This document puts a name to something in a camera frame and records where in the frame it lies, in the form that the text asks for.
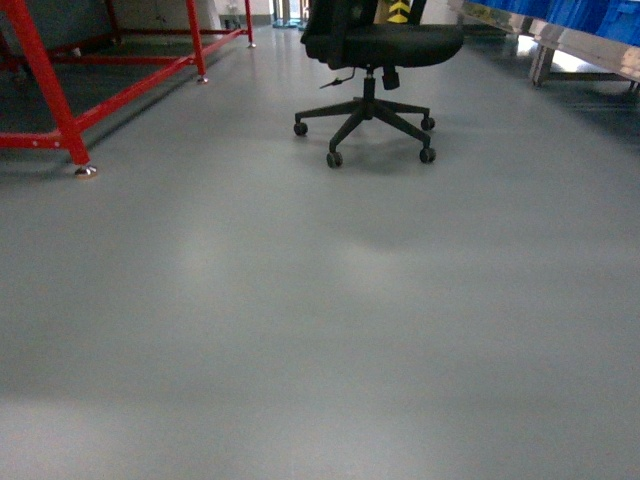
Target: chair wheel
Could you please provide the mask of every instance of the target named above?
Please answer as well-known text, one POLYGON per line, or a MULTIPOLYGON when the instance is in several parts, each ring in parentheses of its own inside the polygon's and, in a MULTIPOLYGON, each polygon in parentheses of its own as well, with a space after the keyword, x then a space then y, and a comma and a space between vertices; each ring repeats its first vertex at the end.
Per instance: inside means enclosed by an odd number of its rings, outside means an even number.
POLYGON ((422 163, 433 163, 436 159, 436 151, 433 148, 423 148, 420 150, 420 161, 422 163))
POLYGON ((423 118, 422 122, 420 122, 420 127, 424 131, 433 130, 436 127, 436 121, 431 117, 423 118))
POLYGON ((339 168, 342 166, 342 154, 340 152, 327 153, 327 165, 329 168, 339 168))
POLYGON ((297 136, 302 137, 307 134, 309 127, 304 122, 298 122, 293 126, 293 131, 297 136))

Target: stainless steel rack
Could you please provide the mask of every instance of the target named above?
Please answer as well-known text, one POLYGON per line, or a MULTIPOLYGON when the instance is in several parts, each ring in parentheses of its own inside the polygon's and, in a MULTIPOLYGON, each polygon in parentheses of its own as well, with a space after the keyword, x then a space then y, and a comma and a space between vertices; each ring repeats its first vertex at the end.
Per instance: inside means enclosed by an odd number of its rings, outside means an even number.
POLYGON ((448 4, 459 15, 508 33, 532 37, 539 44, 529 74, 535 86, 542 86, 551 79, 630 80, 631 88, 636 91, 639 89, 640 47, 467 0, 448 0, 448 4), (552 72, 551 64, 556 51, 573 55, 606 72, 552 72))

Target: yellow chevron sign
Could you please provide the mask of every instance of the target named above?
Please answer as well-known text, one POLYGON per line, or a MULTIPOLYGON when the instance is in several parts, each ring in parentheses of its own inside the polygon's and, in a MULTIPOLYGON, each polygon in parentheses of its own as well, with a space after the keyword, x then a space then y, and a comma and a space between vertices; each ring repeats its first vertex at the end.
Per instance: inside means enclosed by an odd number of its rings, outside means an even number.
POLYGON ((409 0, 398 0, 389 7, 389 18, 387 18, 387 22, 407 23, 410 11, 409 0))

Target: office chair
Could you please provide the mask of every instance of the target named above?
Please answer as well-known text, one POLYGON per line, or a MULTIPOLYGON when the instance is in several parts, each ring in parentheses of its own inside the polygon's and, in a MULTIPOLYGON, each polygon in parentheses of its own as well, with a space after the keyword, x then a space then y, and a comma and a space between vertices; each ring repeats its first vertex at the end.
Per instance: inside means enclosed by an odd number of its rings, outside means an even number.
MULTIPOLYGON (((294 132, 307 134, 308 126, 302 120, 350 114, 329 143, 327 163, 331 168, 342 165, 342 154, 336 149, 363 120, 378 118, 422 142, 420 160, 432 163, 436 152, 430 147, 435 121, 425 107, 388 102, 375 98, 376 68, 383 69, 385 90, 400 85, 396 67, 427 67, 449 60, 462 47, 463 34, 454 25, 419 25, 426 0, 414 0, 409 19, 404 24, 374 24, 378 0, 313 0, 309 23, 302 35, 307 56, 326 63, 331 70, 346 67, 366 70, 362 98, 295 115, 294 132), (422 114, 417 128, 398 113, 422 114)), ((336 79, 330 85, 339 85, 336 79)))

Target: blue container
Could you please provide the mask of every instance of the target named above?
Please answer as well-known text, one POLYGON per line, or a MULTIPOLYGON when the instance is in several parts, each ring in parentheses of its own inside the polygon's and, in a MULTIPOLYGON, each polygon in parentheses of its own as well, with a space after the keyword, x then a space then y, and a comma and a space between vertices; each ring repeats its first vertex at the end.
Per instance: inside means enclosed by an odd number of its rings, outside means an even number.
POLYGON ((596 33, 608 7, 609 0, 553 0, 546 20, 574 30, 596 33))
POLYGON ((611 0, 597 34, 618 42, 640 46, 640 0, 611 0))
POLYGON ((528 17, 546 18, 551 2, 552 0, 511 0, 506 10, 528 17))

